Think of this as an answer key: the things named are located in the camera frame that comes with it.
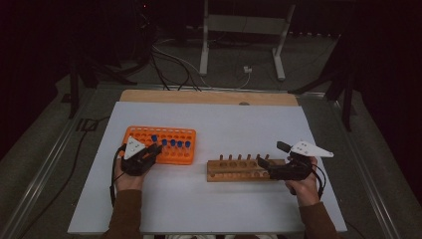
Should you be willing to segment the black tripod stand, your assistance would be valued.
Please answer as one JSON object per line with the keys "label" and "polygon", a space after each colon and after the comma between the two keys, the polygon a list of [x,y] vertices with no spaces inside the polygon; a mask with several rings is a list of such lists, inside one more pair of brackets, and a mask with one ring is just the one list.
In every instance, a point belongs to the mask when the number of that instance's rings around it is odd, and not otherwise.
{"label": "black tripod stand", "polygon": [[95,88],[99,84],[95,71],[105,74],[120,84],[127,86],[134,85],[134,82],[125,79],[80,50],[72,50],[69,60],[70,92],[64,95],[62,101],[70,104],[70,119],[75,117],[81,105],[79,81],[82,81],[87,88]]}
{"label": "black tripod stand", "polygon": [[350,55],[350,52],[340,43],[337,43],[319,77],[298,89],[288,90],[288,93],[302,95],[317,86],[330,82],[328,89],[324,93],[324,97],[328,101],[337,101],[340,95],[343,95],[341,121],[344,127],[348,131],[351,131],[350,115],[354,83],[352,65],[353,57]]}

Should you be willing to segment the person's left hand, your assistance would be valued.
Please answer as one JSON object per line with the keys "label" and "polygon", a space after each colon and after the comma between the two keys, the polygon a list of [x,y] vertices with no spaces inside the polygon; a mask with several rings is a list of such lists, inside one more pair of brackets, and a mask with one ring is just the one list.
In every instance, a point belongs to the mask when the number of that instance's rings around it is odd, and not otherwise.
{"label": "person's left hand", "polygon": [[113,184],[117,191],[141,190],[143,187],[144,175],[131,176],[121,170],[121,160],[116,161],[114,167]]}

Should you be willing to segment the white metal stand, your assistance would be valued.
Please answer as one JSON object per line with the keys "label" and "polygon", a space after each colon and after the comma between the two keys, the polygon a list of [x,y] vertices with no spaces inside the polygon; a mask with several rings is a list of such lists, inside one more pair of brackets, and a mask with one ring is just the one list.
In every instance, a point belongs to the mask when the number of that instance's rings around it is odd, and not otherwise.
{"label": "white metal stand", "polygon": [[209,59],[209,32],[229,32],[248,34],[278,35],[279,44],[272,49],[273,62],[277,74],[277,79],[283,81],[286,73],[282,63],[282,50],[284,48],[291,21],[296,10],[296,5],[291,3],[284,18],[268,18],[255,16],[219,15],[209,13],[209,1],[204,0],[203,12],[203,37],[202,51],[199,64],[199,75],[206,76],[208,73]]}

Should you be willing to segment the metal floor rail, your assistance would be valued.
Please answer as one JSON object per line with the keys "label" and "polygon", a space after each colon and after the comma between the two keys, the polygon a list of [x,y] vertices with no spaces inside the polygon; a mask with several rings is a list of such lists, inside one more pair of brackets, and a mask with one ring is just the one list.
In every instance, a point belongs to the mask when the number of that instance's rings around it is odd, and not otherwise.
{"label": "metal floor rail", "polygon": [[82,92],[72,118],[54,100],[0,161],[0,239],[19,235],[94,92]]}
{"label": "metal floor rail", "polygon": [[391,214],[389,213],[384,200],[376,187],[375,181],[370,174],[370,170],[365,163],[363,154],[360,152],[352,133],[347,131],[342,123],[342,111],[340,104],[337,101],[328,101],[327,103],[337,124],[340,127],[341,133],[346,140],[348,148],[351,150],[352,164],[357,170],[357,174],[372,206],[374,214],[380,224],[385,239],[402,239],[402,237],[399,235],[395,223],[391,218]]}

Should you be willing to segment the white table mat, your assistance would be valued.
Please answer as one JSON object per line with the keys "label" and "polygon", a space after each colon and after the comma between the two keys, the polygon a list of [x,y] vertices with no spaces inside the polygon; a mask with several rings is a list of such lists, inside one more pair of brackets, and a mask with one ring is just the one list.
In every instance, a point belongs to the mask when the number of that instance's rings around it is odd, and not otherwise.
{"label": "white table mat", "polygon": [[112,207],[110,172],[115,151],[131,125],[193,128],[190,165],[155,164],[143,183],[144,234],[283,234],[300,232],[296,199],[281,181],[209,182],[206,163],[220,155],[282,158],[278,141],[313,141],[300,107],[196,104],[115,104],[69,230],[100,234]]}

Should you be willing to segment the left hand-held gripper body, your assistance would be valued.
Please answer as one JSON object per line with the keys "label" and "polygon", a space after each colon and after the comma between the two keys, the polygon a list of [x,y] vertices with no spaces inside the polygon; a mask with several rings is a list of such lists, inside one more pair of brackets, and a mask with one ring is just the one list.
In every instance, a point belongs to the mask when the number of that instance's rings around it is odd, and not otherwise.
{"label": "left hand-held gripper body", "polygon": [[121,160],[121,170],[131,176],[145,174],[155,164],[151,159],[150,153],[147,152],[147,148],[148,146],[144,143],[130,136]]}

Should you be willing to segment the wooden tube rack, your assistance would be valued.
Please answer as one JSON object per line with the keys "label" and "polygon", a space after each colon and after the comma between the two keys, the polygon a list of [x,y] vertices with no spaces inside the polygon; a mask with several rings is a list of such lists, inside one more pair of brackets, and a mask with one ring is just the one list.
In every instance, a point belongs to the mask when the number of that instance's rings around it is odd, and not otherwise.
{"label": "wooden tube rack", "polygon": [[246,181],[271,181],[269,172],[258,164],[257,155],[253,158],[250,154],[243,158],[223,155],[219,159],[208,160],[206,164],[208,182],[246,182]]}

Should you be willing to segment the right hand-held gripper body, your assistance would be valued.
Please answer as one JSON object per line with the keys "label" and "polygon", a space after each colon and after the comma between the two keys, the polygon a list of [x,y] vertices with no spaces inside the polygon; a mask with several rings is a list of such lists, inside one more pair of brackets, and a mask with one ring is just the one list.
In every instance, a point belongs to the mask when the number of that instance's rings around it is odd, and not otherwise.
{"label": "right hand-held gripper body", "polygon": [[276,180],[304,180],[313,171],[312,157],[333,157],[331,151],[313,145],[310,142],[299,141],[291,145],[289,162],[285,165],[271,165],[269,174]]}

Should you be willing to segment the person's right hand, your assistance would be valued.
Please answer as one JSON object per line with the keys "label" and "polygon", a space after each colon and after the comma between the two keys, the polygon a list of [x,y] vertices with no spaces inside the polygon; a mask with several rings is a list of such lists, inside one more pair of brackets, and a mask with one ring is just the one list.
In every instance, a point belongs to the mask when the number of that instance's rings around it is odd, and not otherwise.
{"label": "person's right hand", "polygon": [[287,180],[285,185],[290,192],[296,193],[300,207],[312,206],[320,202],[317,193],[317,177],[312,172],[304,180]]}

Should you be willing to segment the orange plastic tube rack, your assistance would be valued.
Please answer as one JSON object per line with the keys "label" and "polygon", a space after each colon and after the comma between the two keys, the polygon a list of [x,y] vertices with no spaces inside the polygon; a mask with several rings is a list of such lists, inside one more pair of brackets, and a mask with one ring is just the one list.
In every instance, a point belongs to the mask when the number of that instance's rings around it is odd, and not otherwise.
{"label": "orange plastic tube rack", "polygon": [[[130,136],[138,141],[144,143],[146,146],[152,145],[151,136],[156,134],[158,137],[158,145],[161,145],[163,139],[168,140],[168,148],[162,149],[162,154],[157,158],[157,163],[160,164],[176,164],[176,165],[190,165],[193,162],[195,153],[196,130],[191,128],[177,128],[177,127],[160,127],[160,126],[145,126],[132,125],[129,126],[123,137],[123,143],[127,143]],[[170,141],[176,140],[175,150],[171,150]],[[183,149],[179,151],[177,142],[183,141]],[[191,141],[190,152],[185,152],[185,141]]]}

